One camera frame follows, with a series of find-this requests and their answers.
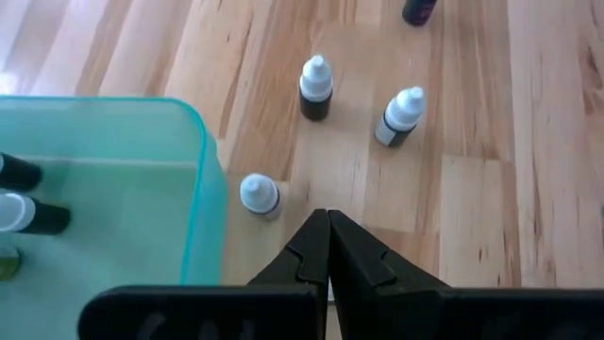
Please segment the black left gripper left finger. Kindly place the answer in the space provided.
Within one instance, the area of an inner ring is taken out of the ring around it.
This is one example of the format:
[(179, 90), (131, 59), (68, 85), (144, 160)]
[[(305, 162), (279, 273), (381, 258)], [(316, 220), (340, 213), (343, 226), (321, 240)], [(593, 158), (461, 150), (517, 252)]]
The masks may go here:
[(79, 340), (324, 340), (329, 217), (310, 214), (249, 283), (129, 285), (91, 299)]

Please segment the teal translucent plastic bin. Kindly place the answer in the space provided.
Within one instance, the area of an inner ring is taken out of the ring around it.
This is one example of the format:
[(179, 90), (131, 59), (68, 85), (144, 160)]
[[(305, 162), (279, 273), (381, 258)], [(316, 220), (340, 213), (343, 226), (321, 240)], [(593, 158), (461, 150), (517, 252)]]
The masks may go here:
[(0, 232), (0, 340), (77, 340), (98, 294), (213, 285), (228, 186), (200, 114), (174, 98), (0, 95), (0, 151), (42, 169), (32, 195), (72, 215), (57, 236)]

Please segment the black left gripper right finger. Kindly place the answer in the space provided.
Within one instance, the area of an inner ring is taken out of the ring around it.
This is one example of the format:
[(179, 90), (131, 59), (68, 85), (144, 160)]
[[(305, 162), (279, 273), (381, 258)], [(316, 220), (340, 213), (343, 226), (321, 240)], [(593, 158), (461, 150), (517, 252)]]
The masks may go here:
[(604, 340), (604, 289), (452, 287), (328, 213), (345, 340)]

